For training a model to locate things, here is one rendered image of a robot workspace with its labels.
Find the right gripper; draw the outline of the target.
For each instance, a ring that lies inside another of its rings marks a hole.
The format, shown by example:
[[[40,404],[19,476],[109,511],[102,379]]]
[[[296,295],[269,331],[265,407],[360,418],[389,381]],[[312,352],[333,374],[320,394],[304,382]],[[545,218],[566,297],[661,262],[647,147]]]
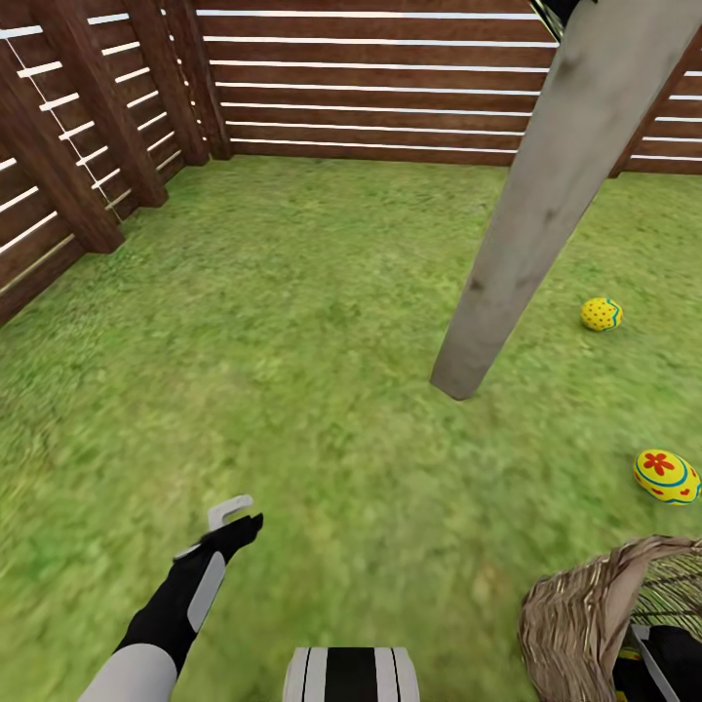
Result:
[[[623,691],[629,702],[666,702],[652,681],[643,658],[633,660],[617,656],[612,674],[615,691]]]

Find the robot trunk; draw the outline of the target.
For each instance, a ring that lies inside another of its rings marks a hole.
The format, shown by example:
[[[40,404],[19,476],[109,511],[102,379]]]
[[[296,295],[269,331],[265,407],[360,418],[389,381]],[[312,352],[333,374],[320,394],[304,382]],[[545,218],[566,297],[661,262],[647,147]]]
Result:
[[[282,702],[420,702],[404,647],[297,647]]]

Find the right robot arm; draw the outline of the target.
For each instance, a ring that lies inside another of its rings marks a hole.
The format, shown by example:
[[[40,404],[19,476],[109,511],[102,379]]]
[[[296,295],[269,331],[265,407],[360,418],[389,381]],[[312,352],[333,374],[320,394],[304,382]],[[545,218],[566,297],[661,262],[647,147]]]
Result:
[[[629,638],[641,660],[617,656],[615,691],[629,702],[702,702],[702,642],[677,623],[636,622]]]

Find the wicker basket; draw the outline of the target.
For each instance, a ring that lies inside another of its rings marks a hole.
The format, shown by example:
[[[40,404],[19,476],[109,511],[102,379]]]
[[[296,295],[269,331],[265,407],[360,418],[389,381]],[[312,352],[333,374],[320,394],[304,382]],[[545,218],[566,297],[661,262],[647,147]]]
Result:
[[[690,557],[691,556],[691,557]],[[631,537],[611,553],[537,579],[517,612],[518,641],[540,702],[617,702],[612,670],[621,646],[633,648],[630,624],[677,618],[702,642],[702,569],[672,565],[702,561],[702,537]],[[667,563],[664,563],[667,562]],[[648,572],[655,565],[669,573]],[[642,589],[668,607],[653,609]],[[678,590],[679,589],[679,590]],[[640,608],[640,605],[642,608]]]

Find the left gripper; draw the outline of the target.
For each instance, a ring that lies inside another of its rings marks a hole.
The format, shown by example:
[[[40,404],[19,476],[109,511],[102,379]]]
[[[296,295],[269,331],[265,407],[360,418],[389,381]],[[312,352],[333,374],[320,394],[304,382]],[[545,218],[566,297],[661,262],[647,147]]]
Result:
[[[231,555],[233,556],[241,547],[250,545],[256,539],[256,532],[262,529],[263,514],[259,513],[254,518],[245,516],[232,524],[226,519],[226,526],[210,532],[202,537],[202,540],[208,537],[223,537],[229,542]]]

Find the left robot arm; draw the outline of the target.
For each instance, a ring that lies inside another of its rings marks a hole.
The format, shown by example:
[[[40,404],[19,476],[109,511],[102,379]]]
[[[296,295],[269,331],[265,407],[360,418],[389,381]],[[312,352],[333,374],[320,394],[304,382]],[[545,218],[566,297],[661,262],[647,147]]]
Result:
[[[173,559],[169,577],[132,618],[128,633],[79,702],[170,702],[188,651],[223,581],[226,562],[256,539],[263,514],[232,524],[248,494],[208,510],[210,533]]]

